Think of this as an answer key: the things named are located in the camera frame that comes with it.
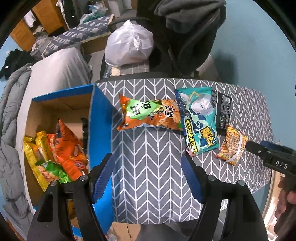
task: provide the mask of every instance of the chevron pattern tablecloth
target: chevron pattern tablecloth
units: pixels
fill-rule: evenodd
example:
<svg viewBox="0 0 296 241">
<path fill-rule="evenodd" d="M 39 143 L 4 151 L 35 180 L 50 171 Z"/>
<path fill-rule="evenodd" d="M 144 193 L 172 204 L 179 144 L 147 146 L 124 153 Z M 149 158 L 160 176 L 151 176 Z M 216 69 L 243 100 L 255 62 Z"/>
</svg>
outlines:
<svg viewBox="0 0 296 241">
<path fill-rule="evenodd" d="M 115 107 L 112 124 L 112 153 L 116 156 L 112 174 L 112 195 L 116 222 L 164 223 L 198 218 L 199 204 L 191 195 L 181 169 L 185 150 L 180 131 L 138 127 L 117 131 L 122 121 L 118 93 L 140 101 L 175 99 L 174 89 L 211 86 L 232 97 L 230 123 L 250 140 L 273 141 L 271 121 L 261 92 L 236 85 L 191 79 L 141 79 L 99 83 L 98 86 Z M 193 158 L 206 173 L 221 181 L 244 180 L 252 193 L 270 181 L 271 170 L 259 157 L 246 152 L 232 165 L 214 157 L 219 150 Z M 227 208 L 223 201 L 221 209 Z"/>
</svg>

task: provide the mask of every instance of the blanket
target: blanket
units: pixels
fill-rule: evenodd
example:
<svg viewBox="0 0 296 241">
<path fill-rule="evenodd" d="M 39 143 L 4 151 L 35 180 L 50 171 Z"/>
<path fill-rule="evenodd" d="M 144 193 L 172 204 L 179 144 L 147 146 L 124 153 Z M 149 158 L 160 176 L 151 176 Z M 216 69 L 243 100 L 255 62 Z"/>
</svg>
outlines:
<svg viewBox="0 0 296 241">
<path fill-rule="evenodd" d="M 25 197 L 18 151 L 15 149 L 17 116 L 31 76 L 30 64 L 12 73 L 0 100 L 0 184 L 6 213 L 27 234 L 33 214 Z"/>
</svg>

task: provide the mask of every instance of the yellow snack bag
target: yellow snack bag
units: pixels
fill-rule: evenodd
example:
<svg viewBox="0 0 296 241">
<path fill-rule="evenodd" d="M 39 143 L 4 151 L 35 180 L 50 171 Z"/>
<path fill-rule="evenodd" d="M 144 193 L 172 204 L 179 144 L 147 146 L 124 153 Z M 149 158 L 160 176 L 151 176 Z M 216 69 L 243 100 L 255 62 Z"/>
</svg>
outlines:
<svg viewBox="0 0 296 241">
<path fill-rule="evenodd" d="M 35 163 L 42 159 L 38 147 L 33 143 L 28 143 L 24 141 L 24 153 L 29 162 L 29 165 L 33 171 L 35 178 L 37 179 L 42 190 L 45 192 L 48 187 L 48 182 L 44 179 L 43 175 L 39 171 L 39 167 Z"/>
<path fill-rule="evenodd" d="M 36 135 L 37 137 L 35 139 L 35 143 L 38 147 L 41 156 L 44 158 L 45 161 L 54 161 L 54 157 L 52 155 L 46 132 L 40 131 Z"/>
<path fill-rule="evenodd" d="M 34 140 L 33 137 L 30 137 L 30 136 L 24 136 L 24 141 L 29 143 L 29 142 L 32 142 Z"/>
</svg>

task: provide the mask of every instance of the black snack bag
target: black snack bag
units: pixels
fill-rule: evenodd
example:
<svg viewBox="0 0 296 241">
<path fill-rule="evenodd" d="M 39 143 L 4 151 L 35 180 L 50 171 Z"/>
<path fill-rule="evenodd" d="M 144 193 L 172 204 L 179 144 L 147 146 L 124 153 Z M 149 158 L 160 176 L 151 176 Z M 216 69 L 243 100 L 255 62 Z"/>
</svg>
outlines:
<svg viewBox="0 0 296 241">
<path fill-rule="evenodd" d="M 216 128 L 220 130 L 226 130 L 230 119 L 230 106 L 232 98 L 220 93 L 218 91 L 212 91 L 211 104 L 216 108 Z"/>
<path fill-rule="evenodd" d="M 87 155 L 87 140 L 89 138 L 89 120 L 82 117 L 83 153 Z"/>
</svg>

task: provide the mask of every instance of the blue wall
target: blue wall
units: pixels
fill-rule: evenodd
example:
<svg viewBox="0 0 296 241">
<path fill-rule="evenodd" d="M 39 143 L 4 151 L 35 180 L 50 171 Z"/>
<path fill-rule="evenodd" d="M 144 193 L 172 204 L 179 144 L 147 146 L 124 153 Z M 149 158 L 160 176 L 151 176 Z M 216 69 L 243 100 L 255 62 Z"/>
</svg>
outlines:
<svg viewBox="0 0 296 241">
<path fill-rule="evenodd" d="M 274 141 L 296 149 L 296 53 L 254 1 L 227 0 L 226 8 L 226 21 L 211 51 L 217 71 L 225 83 L 260 90 L 269 107 Z"/>
<path fill-rule="evenodd" d="M 0 49 L 0 68 L 2 68 L 2 66 L 5 63 L 5 59 L 7 57 L 7 51 L 11 51 L 11 50 L 15 50 L 15 49 L 19 49 L 22 50 L 16 43 L 15 41 L 8 36 L 8 38 L 6 39 L 5 43 L 3 44 L 2 48 Z M 3 89 L 6 85 L 6 80 L 4 77 L 2 77 L 0 79 L 0 96 L 2 96 L 3 93 Z"/>
</svg>

